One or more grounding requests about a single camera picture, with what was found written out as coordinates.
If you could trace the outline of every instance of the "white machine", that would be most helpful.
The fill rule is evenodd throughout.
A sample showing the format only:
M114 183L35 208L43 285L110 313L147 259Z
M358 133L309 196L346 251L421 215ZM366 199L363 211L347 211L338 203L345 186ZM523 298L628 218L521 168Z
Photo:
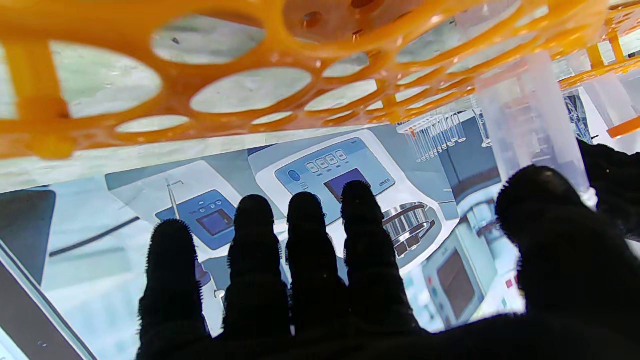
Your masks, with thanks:
M394 239L402 273L428 258L459 221L445 219L440 205L409 182L369 130L339 136L282 158L280 150L290 147L290 143L282 143L261 150L260 158L274 162L255 174L256 181L285 214L293 194L315 194L322 202L327 232L339 257L344 255L346 239L339 221L341 196L349 181L370 184L384 212L385 229ZM255 166L251 157L250 163Z
M169 218L185 221L194 235L199 263L228 254L235 235L236 207L242 197L206 162L196 161L111 193L150 224ZM221 331L224 291L204 270L200 269L198 277L204 285L204 314L215 336Z

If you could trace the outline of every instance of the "dark screen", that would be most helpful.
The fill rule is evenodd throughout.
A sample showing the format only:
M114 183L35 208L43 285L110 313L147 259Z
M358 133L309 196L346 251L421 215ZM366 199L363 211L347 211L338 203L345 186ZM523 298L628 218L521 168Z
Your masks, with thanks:
M324 183L327 189L333 194L336 200L342 204L342 189L344 189L344 185L347 183L360 180L364 181L368 184L367 180L364 178L364 175L357 169L350 170L340 175L339 177L334 177L333 179Z
M203 216L196 221L204 227L211 236L222 233L232 227L234 223L233 219L222 209Z
M451 303L453 315L459 319L471 300L474 299L476 292L457 250L438 270L438 278L440 278L442 289Z

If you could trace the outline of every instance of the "lab machine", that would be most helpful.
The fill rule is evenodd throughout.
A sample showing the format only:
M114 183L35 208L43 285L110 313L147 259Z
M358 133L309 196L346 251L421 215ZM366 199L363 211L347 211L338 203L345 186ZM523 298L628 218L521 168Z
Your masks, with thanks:
M194 237L199 263L227 256L235 231L233 227L240 194L205 161L112 188L111 193L142 220L157 224L169 218L187 223ZM224 291L215 276L200 268L204 313L212 335L219 332L224 307Z
M446 220L440 204L420 192L370 130L361 130L300 149L283 143L250 153L256 181L283 213L291 197L310 192L322 203L327 233L339 257L346 235L341 220L342 189L366 182L384 212L398 265L408 271L424 261L451 233L458 218Z
M462 222L422 265L431 301L446 329L463 325L476 313L496 279L487 243Z

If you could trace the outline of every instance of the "control panel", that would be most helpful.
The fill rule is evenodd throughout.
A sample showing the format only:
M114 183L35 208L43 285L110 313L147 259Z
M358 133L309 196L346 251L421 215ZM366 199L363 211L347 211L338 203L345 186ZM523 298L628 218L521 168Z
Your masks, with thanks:
M322 202L327 225L340 218L342 189L348 182L365 181L376 196L396 183L359 137L303 156L276 170L275 175L291 195L316 195Z
M219 191L193 197L177 204L177 208L180 219L211 250L218 250L234 239L236 207ZM173 207L158 212L156 217L159 220L176 218Z
M472 260L455 233L428 258L422 273L446 329L467 323L484 300Z

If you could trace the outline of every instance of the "blue control panel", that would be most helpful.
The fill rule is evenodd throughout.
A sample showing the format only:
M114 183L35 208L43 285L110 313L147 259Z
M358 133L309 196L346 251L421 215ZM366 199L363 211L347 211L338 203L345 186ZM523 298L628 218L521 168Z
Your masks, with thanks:
M322 202L327 225L340 218L342 189L353 180L370 184L379 195L396 183L361 138L327 146L279 168L276 178L294 195L315 194Z
M217 190L181 202L178 213L191 232L211 250L220 249L236 235L236 207ZM160 221L175 218L173 207L158 212L156 217Z

